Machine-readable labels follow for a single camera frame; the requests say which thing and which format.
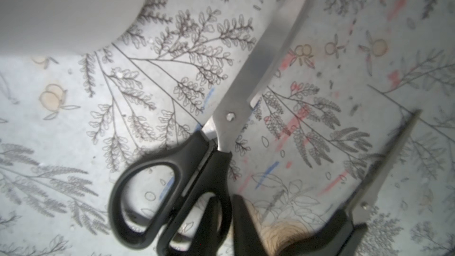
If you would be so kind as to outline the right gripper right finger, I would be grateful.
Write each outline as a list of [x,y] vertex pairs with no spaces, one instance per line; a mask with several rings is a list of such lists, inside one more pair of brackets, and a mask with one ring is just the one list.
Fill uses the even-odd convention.
[[235,256],[267,256],[244,198],[233,196],[233,246]]

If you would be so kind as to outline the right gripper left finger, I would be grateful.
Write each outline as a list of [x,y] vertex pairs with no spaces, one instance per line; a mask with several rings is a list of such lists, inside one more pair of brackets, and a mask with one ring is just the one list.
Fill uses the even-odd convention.
[[187,251],[188,256],[216,255],[218,250],[218,227],[221,214],[219,201],[216,197],[211,197]]

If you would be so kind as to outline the small black handled scissors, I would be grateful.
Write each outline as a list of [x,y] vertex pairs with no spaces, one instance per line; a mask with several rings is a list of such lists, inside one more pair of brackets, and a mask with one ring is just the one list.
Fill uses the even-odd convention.
[[[202,195],[216,197],[221,207],[218,250],[232,223],[228,169],[232,150],[259,96],[270,83],[298,32],[310,0],[285,0],[259,39],[212,117],[181,145],[146,154],[118,178],[109,200],[109,220],[117,240],[133,250],[156,244],[160,256],[178,256],[170,243]],[[150,167],[166,166],[174,182],[142,232],[129,227],[122,213],[122,196],[129,181]]]

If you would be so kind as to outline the silver blade black scissors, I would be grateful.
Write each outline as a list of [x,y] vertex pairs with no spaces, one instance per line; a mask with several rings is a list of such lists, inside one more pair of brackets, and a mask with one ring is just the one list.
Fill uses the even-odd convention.
[[379,192],[417,124],[422,111],[417,110],[401,131],[390,151],[377,168],[340,206],[327,224],[310,238],[282,248],[279,256],[353,256],[368,231],[367,221]]

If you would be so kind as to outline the white plastic storage box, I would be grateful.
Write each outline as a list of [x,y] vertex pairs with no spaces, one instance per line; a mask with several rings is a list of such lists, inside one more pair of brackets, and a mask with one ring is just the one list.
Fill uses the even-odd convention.
[[2,55],[68,55],[117,40],[145,0],[1,0]]

